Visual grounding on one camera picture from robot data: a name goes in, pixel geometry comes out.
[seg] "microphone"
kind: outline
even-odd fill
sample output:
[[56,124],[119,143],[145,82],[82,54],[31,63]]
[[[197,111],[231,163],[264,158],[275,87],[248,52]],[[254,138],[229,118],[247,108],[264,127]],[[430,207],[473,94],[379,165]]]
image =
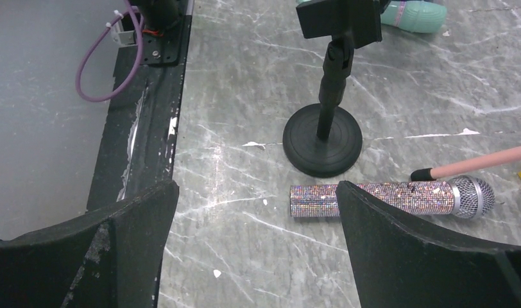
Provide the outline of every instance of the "microphone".
[[[356,184],[374,197],[414,215],[484,216],[495,204],[493,189],[468,175],[449,181]],[[291,186],[291,217],[339,217],[337,184]]]

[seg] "black rubber tip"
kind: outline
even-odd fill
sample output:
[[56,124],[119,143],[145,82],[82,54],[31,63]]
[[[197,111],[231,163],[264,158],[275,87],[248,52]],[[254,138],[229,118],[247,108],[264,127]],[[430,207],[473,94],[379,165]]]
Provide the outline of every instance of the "black rubber tip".
[[317,138],[321,104],[297,111],[285,125],[283,150],[293,166],[316,178],[331,178],[351,168],[359,159],[363,135],[355,118],[336,107],[329,139]]
[[431,177],[431,169],[432,168],[425,168],[425,169],[419,169],[410,175],[410,179],[412,182],[418,182],[418,181],[434,181],[435,178]]

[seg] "pink handle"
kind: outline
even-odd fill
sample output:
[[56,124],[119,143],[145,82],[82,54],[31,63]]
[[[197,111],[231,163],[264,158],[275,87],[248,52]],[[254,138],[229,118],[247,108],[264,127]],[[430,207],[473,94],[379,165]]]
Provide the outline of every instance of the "pink handle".
[[431,169],[432,178],[460,175],[521,160],[521,146]]

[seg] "marble table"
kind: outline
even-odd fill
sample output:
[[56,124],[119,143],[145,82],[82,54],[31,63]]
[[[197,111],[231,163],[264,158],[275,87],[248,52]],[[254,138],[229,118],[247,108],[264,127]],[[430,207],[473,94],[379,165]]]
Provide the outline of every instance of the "marble table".
[[[383,42],[355,52],[341,106],[363,129],[363,152],[320,180],[287,161],[281,140],[289,117],[317,102],[329,39],[302,37],[293,1],[196,0],[159,307],[358,308],[341,224],[295,222],[289,187],[406,181],[521,145],[521,0],[446,6],[439,33],[386,26]],[[497,195],[486,217],[426,219],[521,245],[520,170],[472,173]]]

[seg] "black mount bracket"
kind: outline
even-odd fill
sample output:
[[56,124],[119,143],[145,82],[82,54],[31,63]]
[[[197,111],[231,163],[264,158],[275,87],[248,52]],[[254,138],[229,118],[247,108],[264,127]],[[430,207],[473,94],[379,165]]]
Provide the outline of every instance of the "black mount bracket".
[[142,64],[176,65],[184,32],[187,0],[133,0],[145,19],[142,40]]

